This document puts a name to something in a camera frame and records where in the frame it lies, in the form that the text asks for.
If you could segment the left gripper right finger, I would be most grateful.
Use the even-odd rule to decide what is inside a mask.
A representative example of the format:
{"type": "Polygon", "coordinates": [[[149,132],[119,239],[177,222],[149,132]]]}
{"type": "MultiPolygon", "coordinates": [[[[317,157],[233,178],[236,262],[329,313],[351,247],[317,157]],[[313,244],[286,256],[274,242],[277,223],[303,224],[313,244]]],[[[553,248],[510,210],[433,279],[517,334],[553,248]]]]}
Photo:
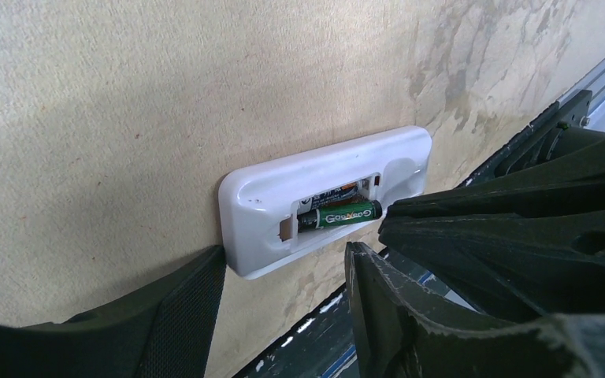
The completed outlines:
{"type": "Polygon", "coordinates": [[[362,242],[345,275],[363,377],[605,377],[605,315],[515,324],[460,306],[362,242]]]}

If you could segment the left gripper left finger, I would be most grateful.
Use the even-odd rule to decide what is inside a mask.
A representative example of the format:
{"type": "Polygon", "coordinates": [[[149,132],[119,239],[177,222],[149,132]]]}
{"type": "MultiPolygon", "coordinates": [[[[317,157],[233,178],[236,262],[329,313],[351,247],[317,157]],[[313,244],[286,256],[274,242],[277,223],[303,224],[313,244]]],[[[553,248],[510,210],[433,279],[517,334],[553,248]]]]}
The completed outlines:
{"type": "Polygon", "coordinates": [[[0,325],[0,377],[202,377],[225,272],[224,249],[210,246],[63,323],[0,325]]]}

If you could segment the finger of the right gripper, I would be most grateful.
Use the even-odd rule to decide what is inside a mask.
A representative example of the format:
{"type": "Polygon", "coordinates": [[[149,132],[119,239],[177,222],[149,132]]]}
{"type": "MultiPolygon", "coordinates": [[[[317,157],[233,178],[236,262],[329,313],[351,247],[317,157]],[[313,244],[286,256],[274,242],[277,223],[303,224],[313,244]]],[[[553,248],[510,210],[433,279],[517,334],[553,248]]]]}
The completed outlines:
{"type": "Polygon", "coordinates": [[[387,246],[407,226],[435,230],[441,224],[469,240],[460,250],[486,271],[448,271],[447,285],[475,309],[513,322],[605,313],[605,210],[534,218],[388,217],[380,240],[387,246]]]}
{"type": "Polygon", "coordinates": [[[553,217],[605,210],[605,140],[476,185],[399,200],[387,216],[517,214],[553,217]]]}

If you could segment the green black AAA battery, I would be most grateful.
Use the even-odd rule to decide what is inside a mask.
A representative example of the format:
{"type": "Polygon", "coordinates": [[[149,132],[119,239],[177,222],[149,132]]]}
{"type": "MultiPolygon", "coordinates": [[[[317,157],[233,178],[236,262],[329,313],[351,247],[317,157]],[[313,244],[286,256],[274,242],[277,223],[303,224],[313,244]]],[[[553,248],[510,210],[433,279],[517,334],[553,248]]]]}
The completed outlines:
{"type": "Polygon", "coordinates": [[[308,232],[365,223],[381,218],[382,214],[382,205],[376,200],[322,207],[298,215],[297,231],[308,232]]]}

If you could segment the white remote control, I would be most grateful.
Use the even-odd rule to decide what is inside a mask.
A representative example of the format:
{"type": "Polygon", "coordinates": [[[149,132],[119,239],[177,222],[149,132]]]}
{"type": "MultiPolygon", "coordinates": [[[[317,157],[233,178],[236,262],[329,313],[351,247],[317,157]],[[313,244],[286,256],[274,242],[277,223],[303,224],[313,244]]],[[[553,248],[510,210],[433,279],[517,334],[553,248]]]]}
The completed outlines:
{"type": "Polygon", "coordinates": [[[229,173],[218,190],[228,266],[254,280],[365,227],[369,222],[297,231],[299,202],[362,181],[353,199],[383,210],[421,195],[432,152],[424,129],[406,126],[248,166],[229,173]]]}

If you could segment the silver black AAA battery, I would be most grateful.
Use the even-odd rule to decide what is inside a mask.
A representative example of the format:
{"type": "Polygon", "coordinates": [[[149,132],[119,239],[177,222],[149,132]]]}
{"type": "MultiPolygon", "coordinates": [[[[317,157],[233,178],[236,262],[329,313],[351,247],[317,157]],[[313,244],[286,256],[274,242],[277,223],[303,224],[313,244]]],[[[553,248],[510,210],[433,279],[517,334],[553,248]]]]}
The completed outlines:
{"type": "Polygon", "coordinates": [[[330,203],[341,202],[357,195],[364,186],[365,184],[362,181],[349,183],[324,193],[305,198],[299,202],[299,205],[304,209],[316,209],[330,203]]]}

